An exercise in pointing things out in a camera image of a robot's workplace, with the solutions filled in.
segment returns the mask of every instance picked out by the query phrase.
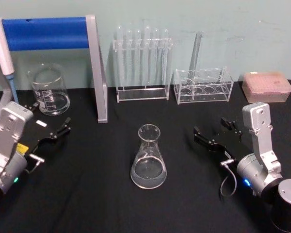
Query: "pipette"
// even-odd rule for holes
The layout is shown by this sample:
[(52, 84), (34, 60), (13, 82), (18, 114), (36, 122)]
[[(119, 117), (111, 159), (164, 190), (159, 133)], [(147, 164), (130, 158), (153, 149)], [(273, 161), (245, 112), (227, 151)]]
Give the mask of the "pipette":
[(0, 18), (0, 67), (2, 73), (8, 80), (11, 90), (13, 93), (14, 101), (18, 103), (18, 97), (16, 94), (15, 86), (14, 86), (14, 66), (12, 63), (11, 54), (9, 51), (8, 43), (6, 41), (4, 28), (2, 24), (2, 19)]

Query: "wire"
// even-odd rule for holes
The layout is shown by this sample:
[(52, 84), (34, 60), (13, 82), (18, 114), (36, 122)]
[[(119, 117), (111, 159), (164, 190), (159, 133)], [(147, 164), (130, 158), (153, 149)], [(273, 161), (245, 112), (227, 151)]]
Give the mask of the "wire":
[(38, 167), (39, 165), (35, 165), (34, 167), (33, 167), (33, 169), (31, 169), (30, 171), (28, 171), (27, 169), (25, 169), (25, 171), (28, 173), (28, 174), (31, 174), (31, 173), (33, 173), (34, 172), (34, 170), (36, 170), (36, 168)]
[(231, 171), (231, 169), (229, 169), (229, 167), (228, 167), (228, 165), (224, 165), (224, 167), (229, 171), (229, 173), (233, 176), (233, 178), (234, 178), (234, 190), (233, 190), (233, 192), (231, 192), (230, 194), (228, 194), (228, 195), (226, 195), (226, 194), (224, 194), (223, 193), (223, 191), (222, 191), (222, 189), (223, 189), (223, 185), (225, 184), (225, 182), (226, 182), (226, 180), (228, 179), (228, 177), (229, 177), (229, 175), (227, 175), (226, 177), (225, 177), (225, 179), (222, 181), (222, 183), (221, 183), (221, 186), (220, 186), (220, 193), (221, 193), (221, 195), (223, 196), (223, 197), (231, 197), (231, 196), (233, 196), (234, 195), (234, 193), (236, 192), (236, 189), (237, 189), (237, 180), (236, 180), (236, 176), (235, 176), (235, 174), (234, 174), (234, 172), (232, 172)]

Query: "erlenmeyer flask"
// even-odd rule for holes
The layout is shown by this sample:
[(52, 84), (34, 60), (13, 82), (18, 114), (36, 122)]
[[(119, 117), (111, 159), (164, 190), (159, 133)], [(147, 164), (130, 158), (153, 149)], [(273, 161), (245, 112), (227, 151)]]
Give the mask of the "erlenmeyer flask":
[(167, 175), (158, 146), (161, 131), (155, 125), (146, 124), (140, 127), (138, 135), (142, 142), (131, 167), (130, 177), (140, 188), (156, 188), (165, 181)]

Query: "black table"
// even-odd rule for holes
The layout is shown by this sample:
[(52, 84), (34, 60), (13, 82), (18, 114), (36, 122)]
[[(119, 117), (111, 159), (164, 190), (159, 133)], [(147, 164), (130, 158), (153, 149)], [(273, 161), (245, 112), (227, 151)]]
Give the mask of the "black table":
[[(56, 127), (71, 117), (71, 133), (55, 147), (36, 154), (46, 162), (22, 174), (0, 203), (0, 232), (205, 233), (273, 232), (265, 206), (239, 183), (231, 198), (219, 198), (226, 176), (211, 155), (193, 141), (193, 126), (211, 136), (220, 117), (243, 125), (248, 102), (235, 83), (229, 102), (177, 105), (170, 100), (116, 103), (109, 89), (109, 119), (97, 123), (93, 92), (69, 90), (71, 106), (60, 116), (36, 114)], [(34, 102), (31, 91), (20, 103)], [(273, 149), (285, 178), (291, 178), (291, 95), (271, 103)], [(161, 130), (160, 150), (167, 168), (165, 183), (154, 190), (138, 188), (130, 167), (140, 145), (139, 127)], [(250, 136), (244, 136), (250, 145)]]

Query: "yellow warning label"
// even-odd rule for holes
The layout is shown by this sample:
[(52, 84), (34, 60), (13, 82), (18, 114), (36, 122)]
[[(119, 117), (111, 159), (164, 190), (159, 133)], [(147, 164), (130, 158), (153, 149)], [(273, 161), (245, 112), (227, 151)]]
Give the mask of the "yellow warning label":
[(29, 149), (29, 147), (26, 147), (26, 146), (23, 145), (23, 144), (20, 144), (20, 143), (17, 144), (17, 148), (16, 148), (16, 150), (17, 150), (17, 152), (19, 152), (19, 153), (21, 153), (21, 154), (25, 154), (25, 153), (27, 152), (28, 149)]

